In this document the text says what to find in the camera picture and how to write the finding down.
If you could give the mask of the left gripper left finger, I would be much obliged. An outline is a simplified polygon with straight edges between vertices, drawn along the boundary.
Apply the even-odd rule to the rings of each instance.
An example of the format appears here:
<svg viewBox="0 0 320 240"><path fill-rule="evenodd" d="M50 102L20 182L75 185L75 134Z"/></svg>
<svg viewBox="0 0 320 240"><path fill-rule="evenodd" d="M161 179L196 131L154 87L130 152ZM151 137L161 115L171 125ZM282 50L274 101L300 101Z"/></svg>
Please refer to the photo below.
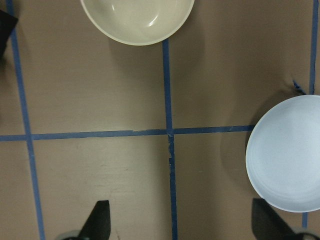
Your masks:
<svg viewBox="0 0 320 240"><path fill-rule="evenodd" d="M96 202L76 237L77 240L108 240L111 235L111 214L108 200Z"/></svg>

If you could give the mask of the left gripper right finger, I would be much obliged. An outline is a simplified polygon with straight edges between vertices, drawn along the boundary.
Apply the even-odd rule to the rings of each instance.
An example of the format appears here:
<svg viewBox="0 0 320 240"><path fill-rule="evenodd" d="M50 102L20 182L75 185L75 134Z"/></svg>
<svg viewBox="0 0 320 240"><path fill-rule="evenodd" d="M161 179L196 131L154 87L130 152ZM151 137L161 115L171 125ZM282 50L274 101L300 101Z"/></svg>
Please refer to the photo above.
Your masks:
<svg viewBox="0 0 320 240"><path fill-rule="evenodd" d="M257 240L318 240L319 235L306 228L291 228L262 198L254 198L251 205L251 230Z"/></svg>

